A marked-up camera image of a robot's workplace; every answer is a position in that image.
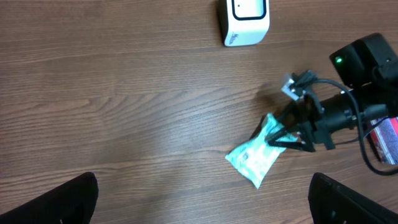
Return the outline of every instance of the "black cable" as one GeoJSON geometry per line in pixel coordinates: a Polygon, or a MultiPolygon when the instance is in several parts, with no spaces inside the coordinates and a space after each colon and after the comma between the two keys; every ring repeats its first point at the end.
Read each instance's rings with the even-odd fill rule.
{"type": "Polygon", "coordinates": [[[355,100],[355,97],[343,85],[341,85],[340,83],[338,83],[338,82],[336,82],[334,80],[318,79],[318,80],[312,81],[310,85],[312,85],[313,83],[331,84],[331,85],[339,88],[340,90],[343,90],[349,96],[349,98],[350,98],[350,100],[351,100],[351,102],[353,104],[355,116],[356,116],[356,119],[357,119],[357,122],[358,122],[358,137],[359,137],[359,146],[361,148],[362,158],[363,158],[365,164],[368,166],[368,168],[371,171],[373,171],[375,174],[379,174],[379,175],[393,175],[393,174],[398,173],[398,168],[387,170],[387,171],[378,170],[378,169],[374,168],[374,166],[369,161],[368,155],[366,154],[366,151],[365,151],[365,143],[363,141],[364,134],[363,134],[363,129],[361,128],[362,119],[361,119],[361,115],[359,113],[359,106],[358,106],[358,103],[355,100]]]}
{"type": "MultiPolygon", "coordinates": [[[[380,121],[378,121],[376,124],[372,125],[370,128],[368,128],[365,133],[364,133],[364,138],[366,136],[368,136],[368,134],[370,134],[375,128],[377,128],[381,123],[383,123],[383,121],[385,121],[388,117],[385,117],[383,119],[381,119],[380,121]]],[[[352,142],[356,142],[359,141],[359,138],[354,138],[352,140],[349,141],[345,141],[345,142],[339,142],[336,143],[335,146],[340,145],[340,144],[348,144],[348,143],[352,143],[352,142]]]]}

